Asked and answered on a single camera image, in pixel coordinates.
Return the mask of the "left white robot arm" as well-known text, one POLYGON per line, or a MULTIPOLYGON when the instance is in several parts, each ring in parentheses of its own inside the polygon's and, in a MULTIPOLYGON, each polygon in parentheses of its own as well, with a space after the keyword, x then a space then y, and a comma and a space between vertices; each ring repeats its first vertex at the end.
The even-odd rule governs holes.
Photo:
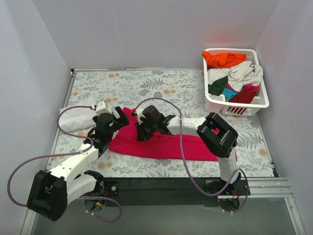
POLYGON ((130 122, 119 106, 115 108, 119 117, 104 103, 93 109, 96 115, 92 119, 96 126, 89 131, 78 154, 34 176, 26 206, 51 221, 58 220, 67 206, 80 197, 93 200, 98 206, 107 200, 110 186, 106 185, 102 174, 86 170, 86 167, 104 154, 114 133, 130 122))

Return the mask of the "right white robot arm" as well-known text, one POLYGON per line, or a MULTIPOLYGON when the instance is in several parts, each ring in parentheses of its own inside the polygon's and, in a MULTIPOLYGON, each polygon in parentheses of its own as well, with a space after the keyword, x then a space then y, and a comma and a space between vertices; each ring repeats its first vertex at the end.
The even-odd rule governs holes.
POLYGON ((239 189, 241 174, 237 167, 236 145, 238 133, 218 114, 209 113, 206 117, 183 118, 178 116, 164 116, 153 105, 145 109, 135 108, 132 116, 137 117, 135 124, 137 140, 147 141, 155 132, 162 135, 179 136, 180 151, 186 172, 194 186, 206 196, 217 196, 222 192, 231 195, 239 189), (201 189, 188 169, 183 150, 182 136, 199 137, 207 149, 217 157, 220 168, 221 189, 215 193, 208 193, 201 189))

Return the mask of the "magenta t shirt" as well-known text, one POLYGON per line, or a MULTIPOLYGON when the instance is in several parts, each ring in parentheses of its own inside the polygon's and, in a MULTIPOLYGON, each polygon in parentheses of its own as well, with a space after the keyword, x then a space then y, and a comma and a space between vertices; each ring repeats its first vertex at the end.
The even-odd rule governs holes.
MULTIPOLYGON (((132 110, 124 108, 130 124, 121 128, 109 145, 109 150, 118 154, 153 158, 182 159, 179 136, 162 135, 155 132, 147 141, 137 140, 135 124, 137 118, 131 115, 132 110)), ((217 161, 199 137, 183 135, 183 150, 186 160, 217 161)))

